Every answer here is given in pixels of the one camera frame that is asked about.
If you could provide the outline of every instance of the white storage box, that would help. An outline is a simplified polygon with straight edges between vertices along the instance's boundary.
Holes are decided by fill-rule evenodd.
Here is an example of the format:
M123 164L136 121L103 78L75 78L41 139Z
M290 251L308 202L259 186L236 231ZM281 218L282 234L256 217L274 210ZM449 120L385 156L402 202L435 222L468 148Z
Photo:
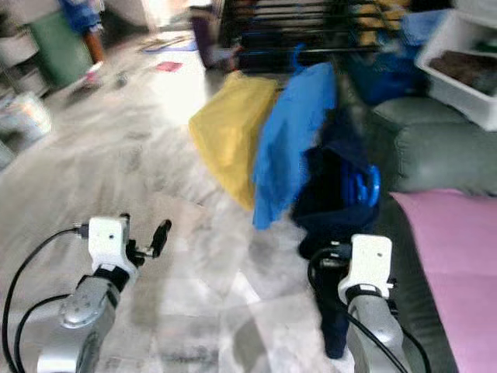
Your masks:
M416 65L429 74L429 95L455 107L487 131L497 131L497 96L487 96L431 68L429 63L445 51L469 53L477 42L496 35L496 29L450 11L416 60Z
M469 19L497 28L497 0L455 0L454 5Z

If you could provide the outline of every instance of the pink cushion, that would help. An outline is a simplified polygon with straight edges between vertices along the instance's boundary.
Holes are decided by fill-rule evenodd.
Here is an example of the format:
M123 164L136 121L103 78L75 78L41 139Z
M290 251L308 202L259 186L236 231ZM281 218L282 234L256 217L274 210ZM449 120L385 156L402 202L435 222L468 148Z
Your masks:
M460 372L497 369L497 198L393 193Z

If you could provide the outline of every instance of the dark blue cloth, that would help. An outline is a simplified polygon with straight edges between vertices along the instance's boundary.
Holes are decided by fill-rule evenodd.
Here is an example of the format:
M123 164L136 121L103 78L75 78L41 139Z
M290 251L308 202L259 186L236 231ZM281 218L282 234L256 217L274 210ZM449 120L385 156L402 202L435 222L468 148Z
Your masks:
M369 168L365 148L347 109L328 115L321 138L318 147L306 152L310 179L291 215L307 231L299 245L299 252L306 259L329 247L331 241L350 242L356 233L371 233L378 215L377 206L349 206L342 198L342 164L348 162L365 177ZM316 302L321 313L325 351L330 358L343 355L349 324L343 313L326 305L322 297L338 299L338 284L344 275L344 269L316 271L316 283L321 289Z
M88 0L59 0L62 12L75 33L84 35L100 24L100 16Z
M281 93L261 131L255 158L257 229L278 220L308 181L304 153L314 145L326 111L334 107L335 75L329 63L306 68Z

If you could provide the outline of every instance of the metal rack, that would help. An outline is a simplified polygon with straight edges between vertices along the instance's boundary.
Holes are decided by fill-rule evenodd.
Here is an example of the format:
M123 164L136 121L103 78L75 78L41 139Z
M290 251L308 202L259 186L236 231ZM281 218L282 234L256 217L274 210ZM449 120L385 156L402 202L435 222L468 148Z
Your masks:
M395 33L374 0L283 1L224 3L220 41L225 47L237 42L243 46L238 54L242 70L292 70L290 61L299 44L304 45L298 54L298 63L303 66L328 61L330 54L377 51L378 46L361 47L357 43L360 34L379 30ZM374 5L376 12L356 13L355 5ZM362 26L359 18L379 19L382 26Z

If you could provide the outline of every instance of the person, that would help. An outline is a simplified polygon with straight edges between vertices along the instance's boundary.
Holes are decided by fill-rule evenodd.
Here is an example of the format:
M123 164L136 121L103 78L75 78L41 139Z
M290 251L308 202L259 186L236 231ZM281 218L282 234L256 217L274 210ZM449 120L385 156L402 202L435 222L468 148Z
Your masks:
M102 3L99 0L59 0L59 3L71 29L82 36L93 64L103 62L105 53L99 35Z
M195 35L200 60L205 69L220 68L225 71L236 70L236 54L241 50L239 46L233 48L220 48L216 45L217 31L220 20L217 9L211 0L189 0L189 17Z

